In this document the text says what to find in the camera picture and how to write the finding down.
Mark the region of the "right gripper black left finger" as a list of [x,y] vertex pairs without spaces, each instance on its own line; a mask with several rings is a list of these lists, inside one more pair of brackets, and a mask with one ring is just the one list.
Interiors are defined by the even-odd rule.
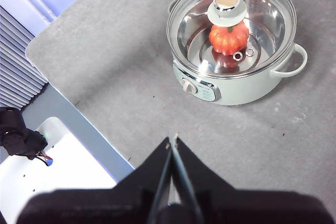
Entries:
[[59,189],[31,198],[17,223],[151,223],[169,198],[166,137],[132,173],[108,189]]

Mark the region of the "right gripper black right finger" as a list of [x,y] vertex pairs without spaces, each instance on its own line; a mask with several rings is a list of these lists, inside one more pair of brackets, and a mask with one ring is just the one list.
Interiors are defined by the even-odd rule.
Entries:
[[295,191],[237,189],[207,167],[179,138],[172,142],[181,202],[199,223],[334,223],[318,198]]

